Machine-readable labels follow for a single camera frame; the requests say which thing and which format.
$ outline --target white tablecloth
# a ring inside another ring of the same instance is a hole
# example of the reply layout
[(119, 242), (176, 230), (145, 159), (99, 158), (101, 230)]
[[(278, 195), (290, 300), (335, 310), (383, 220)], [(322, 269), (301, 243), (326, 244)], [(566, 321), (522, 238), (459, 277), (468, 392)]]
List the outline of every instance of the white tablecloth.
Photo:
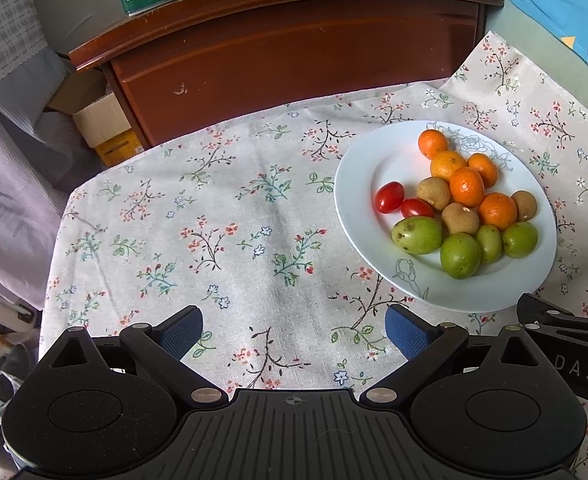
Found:
[[(516, 322), (514, 309), (456, 314), (409, 298), (345, 237), (332, 195), (339, 160), (355, 136), (409, 119), (474, 128), (528, 165), (558, 230), (557, 260), (537, 293), (588, 316), (588, 111), (493, 34), (439, 85), (226, 121), (81, 186), (58, 233), (41, 351), (71, 325), (117, 334), (196, 304), (205, 329), (183, 361), (230, 394), (351, 386), (358, 395), (405, 361), (386, 339), (390, 302), (475, 334)], [(588, 478), (588, 436), (574, 470)]]

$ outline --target orange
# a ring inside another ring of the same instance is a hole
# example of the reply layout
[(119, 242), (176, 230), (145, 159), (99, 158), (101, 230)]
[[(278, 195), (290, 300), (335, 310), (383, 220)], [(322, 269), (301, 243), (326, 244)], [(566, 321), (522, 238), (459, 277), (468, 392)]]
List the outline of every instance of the orange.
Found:
[(446, 152), (448, 148), (448, 139), (439, 130), (425, 130), (418, 136), (418, 149), (430, 160), (438, 152)]
[(496, 184), (498, 180), (498, 168), (485, 153), (473, 153), (468, 158), (468, 166), (481, 174), (486, 189)]
[(430, 174), (449, 182), (452, 173), (464, 167), (465, 159), (457, 152), (438, 152), (430, 164)]
[(467, 207), (476, 207), (485, 197), (483, 179), (477, 170), (458, 168), (450, 176), (452, 200)]
[(512, 197), (503, 193), (490, 193), (478, 206), (481, 224), (491, 224), (505, 231), (516, 222), (518, 210)]

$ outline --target silver pin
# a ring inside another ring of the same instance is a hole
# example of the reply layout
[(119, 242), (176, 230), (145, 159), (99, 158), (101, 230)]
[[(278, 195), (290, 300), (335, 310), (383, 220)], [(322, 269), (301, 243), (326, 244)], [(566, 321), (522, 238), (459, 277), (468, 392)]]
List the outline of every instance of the silver pin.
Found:
[(217, 402), (222, 396), (223, 394), (216, 388), (199, 388), (192, 392), (192, 400), (201, 404)]
[(368, 390), (365, 396), (377, 404), (385, 404), (386, 402), (396, 400), (396, 392), (389, 388), (372, 388)]

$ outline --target wooden headboard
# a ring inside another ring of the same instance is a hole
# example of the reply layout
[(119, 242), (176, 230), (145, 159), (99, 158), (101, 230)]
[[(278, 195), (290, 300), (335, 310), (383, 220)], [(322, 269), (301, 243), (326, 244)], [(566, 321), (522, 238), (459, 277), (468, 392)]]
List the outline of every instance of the wooden headboard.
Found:
[(145, 147), (294, 102), (450, 76), (503, 0), (176, 0), (71, 52)]

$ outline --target plate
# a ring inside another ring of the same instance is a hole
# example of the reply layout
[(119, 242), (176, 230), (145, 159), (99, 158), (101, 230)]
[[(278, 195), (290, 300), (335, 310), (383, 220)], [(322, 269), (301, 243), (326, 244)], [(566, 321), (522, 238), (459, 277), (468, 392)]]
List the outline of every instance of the plate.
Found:
[[(403, 219), (400, 211), (378, 213), (372, 198), (384, 184), (396, 180), (407, 198), (430, 176), (430, 161), (418, 150), (418, 136), (434, 128), (450, 140), (450, 148), (469, 156), (485, 153), (500, 169), (491, 192), (511, 196), (524, 189), (536, 197), (538, 212), (531, 220), (538, 245), (520, 260), (507, 256), (481, 266), (476, 275), (455, 280), (440, 268), (439, 251), (415, 256), (394, 245), (391, 230)], [(473, 130), (435, 121), (390, 124), (358, 137), (336, 170), (334, 203), (341, 226), (359, 254), (388, 282), (429, 304), (457, 312), (495, 312), (516, 305), (520, 295), (534, 292), (546, 279), (556, 253), (556, 221), (545, 193), (534, 176), (504, 146)]]

